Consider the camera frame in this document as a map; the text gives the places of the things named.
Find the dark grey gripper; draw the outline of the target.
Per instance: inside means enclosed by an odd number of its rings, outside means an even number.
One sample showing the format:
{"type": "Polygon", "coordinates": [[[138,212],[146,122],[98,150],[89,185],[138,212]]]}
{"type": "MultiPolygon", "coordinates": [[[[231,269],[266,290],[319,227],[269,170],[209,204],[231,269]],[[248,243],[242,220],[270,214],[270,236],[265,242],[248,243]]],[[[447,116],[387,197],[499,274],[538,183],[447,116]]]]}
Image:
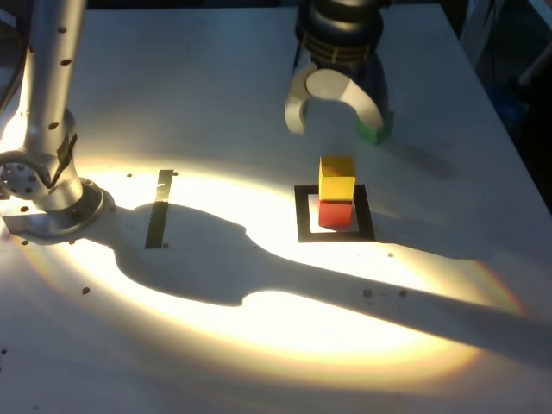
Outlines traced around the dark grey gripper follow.
{"type": "Polygon", "coordinates": [[[304,134],[311,96],[346,104],[365,126],[383,127],[389,104],[385,71],[378,54],[360,64],[337,65],[314,60],[307,49],[297,45],[292,72],[284,108],[285,123],[291,133],[304,134]]]}

